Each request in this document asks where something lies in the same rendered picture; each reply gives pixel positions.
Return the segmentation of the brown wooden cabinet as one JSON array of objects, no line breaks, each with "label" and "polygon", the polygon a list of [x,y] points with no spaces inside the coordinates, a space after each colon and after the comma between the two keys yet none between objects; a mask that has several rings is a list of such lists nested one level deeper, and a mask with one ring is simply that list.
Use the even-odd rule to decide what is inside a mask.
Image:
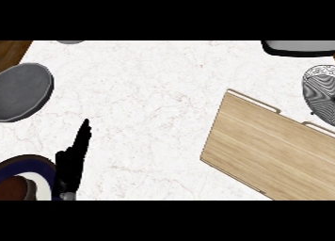
[{"label": "brown wooden cabinet", "polygon": [[0,40],[0,72],[19,64],[31,44],[31,40]]}]

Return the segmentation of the dark blue rimmed plate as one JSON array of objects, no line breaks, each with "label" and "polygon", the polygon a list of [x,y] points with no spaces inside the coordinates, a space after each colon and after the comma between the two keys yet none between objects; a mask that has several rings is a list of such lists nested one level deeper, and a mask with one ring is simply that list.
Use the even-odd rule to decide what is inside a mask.
[{"label": "dark blue rimmed plate", "polygon": [[23,154],[0,162],[0,183],[11,176],[22,176],[35,182],[35,197],[40,201],[60,200],[53,195],[56,165],[48,158]]}]

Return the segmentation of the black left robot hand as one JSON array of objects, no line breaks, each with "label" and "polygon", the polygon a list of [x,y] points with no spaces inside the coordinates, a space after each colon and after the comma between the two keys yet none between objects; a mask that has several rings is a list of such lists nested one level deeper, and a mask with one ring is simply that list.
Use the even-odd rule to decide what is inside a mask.
[{"label": "black left robot hand", "polygon": [[82,172],[84,172],[84,157],[88,149],[91,138],[91,127],[88,120],[79,127],[73,144],[65,151],[56,153],[56,178],[53,187],[53,196],[60,198],[60,193],[73,192],[76,194]]}]

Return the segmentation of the black and grey appliance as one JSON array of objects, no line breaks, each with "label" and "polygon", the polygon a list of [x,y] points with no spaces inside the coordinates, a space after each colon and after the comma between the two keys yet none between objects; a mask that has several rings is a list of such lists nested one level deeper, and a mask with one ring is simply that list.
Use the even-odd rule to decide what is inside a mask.
[{"label": "black and grey appliance", "polygon": [[261,45],[273,56],[318,57],[335,54],[335,40],[262,40]]}]

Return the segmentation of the pale wooden tray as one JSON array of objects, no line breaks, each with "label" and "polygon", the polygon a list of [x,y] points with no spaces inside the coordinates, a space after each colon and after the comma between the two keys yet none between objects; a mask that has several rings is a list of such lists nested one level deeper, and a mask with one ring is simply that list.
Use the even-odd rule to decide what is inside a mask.
[{"label": "pale wooden tray", "polygon": [[335,132],[233,89],[200,159],[273,200],[335,200]]}]

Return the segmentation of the grey oval plate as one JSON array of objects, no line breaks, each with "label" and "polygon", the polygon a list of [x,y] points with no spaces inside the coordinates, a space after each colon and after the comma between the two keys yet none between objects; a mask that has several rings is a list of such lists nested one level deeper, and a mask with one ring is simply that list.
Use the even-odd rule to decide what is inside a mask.
[{"label": "grey oval plate", "polygon": [[0,122],[29,118],[45,105],[54,76],[38,63],[22,63],[0,72]]}]

